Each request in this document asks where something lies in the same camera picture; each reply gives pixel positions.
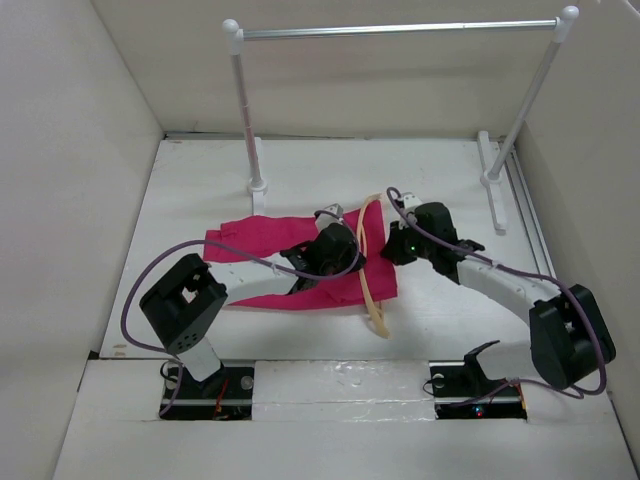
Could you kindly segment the pink trousers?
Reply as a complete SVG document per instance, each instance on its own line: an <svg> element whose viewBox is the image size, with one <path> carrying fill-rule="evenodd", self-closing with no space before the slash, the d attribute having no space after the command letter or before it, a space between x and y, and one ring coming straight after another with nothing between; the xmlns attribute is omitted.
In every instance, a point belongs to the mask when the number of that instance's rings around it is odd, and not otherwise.
<svg viewBox="0 0 640 480"><path fill-rule="evenodd" d="M374 301L385 301L397 296L394 265L382 258L380 252L386 243L381 203L374 201L364 213L364 234L367 242L364 273ZM217 230L206 232L207 240L229 245L255 256L266 258L317 236L312 217L250 216L226 222ZM333 281L323 281L317 287L295 295L266 295L238 301L241 307L269 310L302 311L332 309L365 303L357 274Z"/></svg>

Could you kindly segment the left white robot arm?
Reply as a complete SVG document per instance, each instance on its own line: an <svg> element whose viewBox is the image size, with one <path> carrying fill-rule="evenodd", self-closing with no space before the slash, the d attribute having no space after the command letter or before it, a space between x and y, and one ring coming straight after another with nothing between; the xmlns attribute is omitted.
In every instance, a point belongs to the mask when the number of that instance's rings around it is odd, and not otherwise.
<svg viewBox="0 0 640 480"><path fill-rule="evenodd" d="M196 253L185 255L142 296L139 306L166 352L182 363L190 387L208 397L226 377L207 339L225 305L299 295L329 277L357 272L365 263L350 228L333 222L315 239L264 258L209 265Z"/></svg>

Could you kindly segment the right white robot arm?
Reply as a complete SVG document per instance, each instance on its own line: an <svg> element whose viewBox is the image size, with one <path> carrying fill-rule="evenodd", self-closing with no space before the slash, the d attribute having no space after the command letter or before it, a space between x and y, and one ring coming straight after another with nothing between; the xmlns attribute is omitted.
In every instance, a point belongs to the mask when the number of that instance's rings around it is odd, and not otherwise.
<svg viewBox="0 0 640 480"><path fill-rule="evenodd" d="M426 260L439 275L514 314L529 329L533 366L550 388L588 396L604 392L616 347L588 288L491 259L483 245L459 238L443 203L390 193L399 218L390 225L382 257L396 266Z"/></svg>

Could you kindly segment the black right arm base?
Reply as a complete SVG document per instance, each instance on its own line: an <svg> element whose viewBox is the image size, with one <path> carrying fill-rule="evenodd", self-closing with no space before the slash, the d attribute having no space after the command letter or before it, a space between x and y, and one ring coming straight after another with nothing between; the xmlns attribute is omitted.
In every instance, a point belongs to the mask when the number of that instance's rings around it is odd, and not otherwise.
<svg viewBox="0 0 640 480"><path fill-rule="evenodd" d="M429 362L422 390L434 399L437 420L527 419L520 387L505 378L489 379L478 361L480 353L497 343L481 344L462 360Z"/></svg>

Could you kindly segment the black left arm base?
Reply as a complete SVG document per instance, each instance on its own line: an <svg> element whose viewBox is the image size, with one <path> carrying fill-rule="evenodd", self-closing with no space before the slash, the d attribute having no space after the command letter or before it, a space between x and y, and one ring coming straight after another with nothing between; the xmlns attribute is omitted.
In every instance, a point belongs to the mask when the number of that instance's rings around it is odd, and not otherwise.
<svg viewBox="0 0 640 480"><path fill-rule="evenodd" d="M244 421L252 419L255 368L227 365L212 381L197 382L187 370L177 384L179 368L161 366L163 393L159 418L168 421Z"/></svg>

